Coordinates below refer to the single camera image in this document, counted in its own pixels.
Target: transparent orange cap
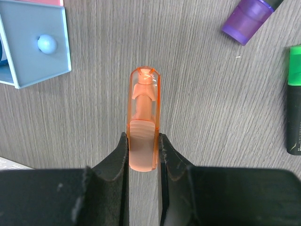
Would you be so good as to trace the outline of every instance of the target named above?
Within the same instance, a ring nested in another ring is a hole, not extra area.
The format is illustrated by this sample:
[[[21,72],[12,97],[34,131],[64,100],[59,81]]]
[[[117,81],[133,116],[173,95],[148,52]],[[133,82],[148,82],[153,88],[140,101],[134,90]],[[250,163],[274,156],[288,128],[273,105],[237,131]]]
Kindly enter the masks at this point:
[[[157,167],[160,123],[160,75],[151,67],[138,67],[130,76],[127,106],[129,165],[148,172]]]

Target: black marker with green cap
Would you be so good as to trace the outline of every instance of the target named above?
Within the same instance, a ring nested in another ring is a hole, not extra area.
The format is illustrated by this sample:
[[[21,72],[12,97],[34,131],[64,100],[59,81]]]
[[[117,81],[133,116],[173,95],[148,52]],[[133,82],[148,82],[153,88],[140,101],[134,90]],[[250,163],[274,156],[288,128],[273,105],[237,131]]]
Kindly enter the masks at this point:
[[[286,150],[301,155],[301,45],[291,47],[287,87]]]

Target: purple marker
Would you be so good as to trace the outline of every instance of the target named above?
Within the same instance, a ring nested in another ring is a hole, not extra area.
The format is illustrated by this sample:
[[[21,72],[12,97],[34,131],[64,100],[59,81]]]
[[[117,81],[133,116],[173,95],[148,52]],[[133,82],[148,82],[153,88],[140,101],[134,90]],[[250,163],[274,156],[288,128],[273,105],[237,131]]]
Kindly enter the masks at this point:
[[[283,0],[241,0],[222,31],[243,46],[252,38]]]

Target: blue knob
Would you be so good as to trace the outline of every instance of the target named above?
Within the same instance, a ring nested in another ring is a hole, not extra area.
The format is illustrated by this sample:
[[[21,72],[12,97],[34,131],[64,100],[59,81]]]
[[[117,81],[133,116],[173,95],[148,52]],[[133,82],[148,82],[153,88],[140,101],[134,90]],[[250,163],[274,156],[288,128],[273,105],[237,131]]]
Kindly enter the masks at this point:
[[[38,39],[38,47],[43,53],[52,54],[57,48],[57,42],[52,36],[43,34]]]

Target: gray wood surface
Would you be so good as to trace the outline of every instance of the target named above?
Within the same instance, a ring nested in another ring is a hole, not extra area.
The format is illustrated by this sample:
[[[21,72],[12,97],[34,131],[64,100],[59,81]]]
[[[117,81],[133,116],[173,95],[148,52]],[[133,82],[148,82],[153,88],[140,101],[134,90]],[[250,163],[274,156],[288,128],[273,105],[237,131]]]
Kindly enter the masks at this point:
[[[301,157],[285,150],[300,1],[284,1],[245,47],[220,31],[237,3],[65,0],[72,72],[22,90],[1,84],[0,156],[33,168],[96,165],[126,128],[130,73],[149,65],[162,75],[160,131],[192,163],[301,177]],[[156,176],[130,172],[131,225],[158,224]]]

